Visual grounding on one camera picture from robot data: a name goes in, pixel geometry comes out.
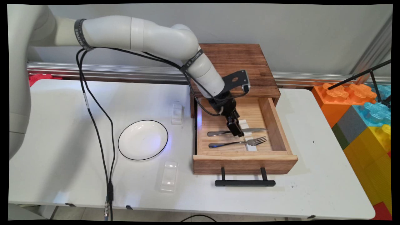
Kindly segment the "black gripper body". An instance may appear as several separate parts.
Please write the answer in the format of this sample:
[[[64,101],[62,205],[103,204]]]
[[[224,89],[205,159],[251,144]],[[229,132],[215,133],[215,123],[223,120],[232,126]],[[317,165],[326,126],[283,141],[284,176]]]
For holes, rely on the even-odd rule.
[[[236,110],[236,101],[231,94],[231,92],[222,92],[219,95],[215,96],[217,99],[222,99],[222,101],[215,100],[213,98],[209,98],[209,104],[212,108],[219,113],[220,115],[232,119],[239,118],[239,113]]]

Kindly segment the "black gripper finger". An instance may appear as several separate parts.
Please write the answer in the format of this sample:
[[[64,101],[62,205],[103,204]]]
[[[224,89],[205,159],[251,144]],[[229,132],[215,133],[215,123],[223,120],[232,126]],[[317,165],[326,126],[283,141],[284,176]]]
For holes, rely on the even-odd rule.
[[[234,115],[230,115],[226,117],[227,119],[227,127],[233,136],[240,137],[240,125],[238,118]]]
[[[241,128],[241,125],[239,124],[239,114],[233,114],[233,119],[234,119],[234,124],[235,124],[235,128],[233,131],[233,135],[237,136],[237,137],[243,137],[244,136],[244,132]]]

